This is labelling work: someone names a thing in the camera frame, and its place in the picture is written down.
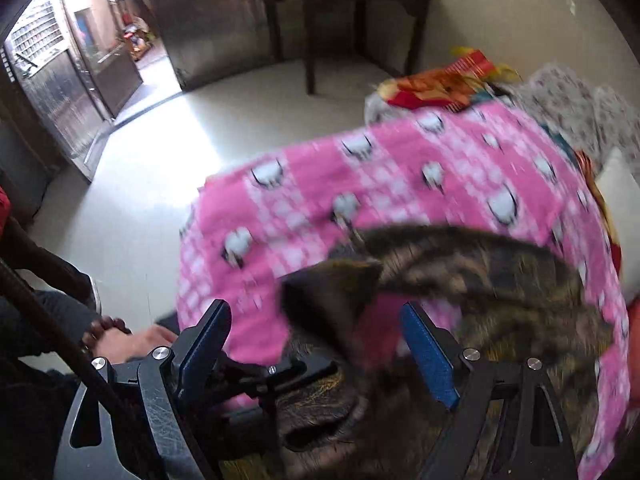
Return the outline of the person's left hand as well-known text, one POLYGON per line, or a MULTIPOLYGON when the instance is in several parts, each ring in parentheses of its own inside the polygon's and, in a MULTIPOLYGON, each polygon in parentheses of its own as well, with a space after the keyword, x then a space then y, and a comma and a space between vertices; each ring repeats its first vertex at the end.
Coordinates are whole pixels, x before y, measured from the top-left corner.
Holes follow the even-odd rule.
POLYGON ((174 332, 158 324, 134 333, 120 318, 102 316, 90 324, 81 342, 93 358, 102 356, 112 364, 122 364, 144 358, 158 347, 170 347, 177 339, 174 332))

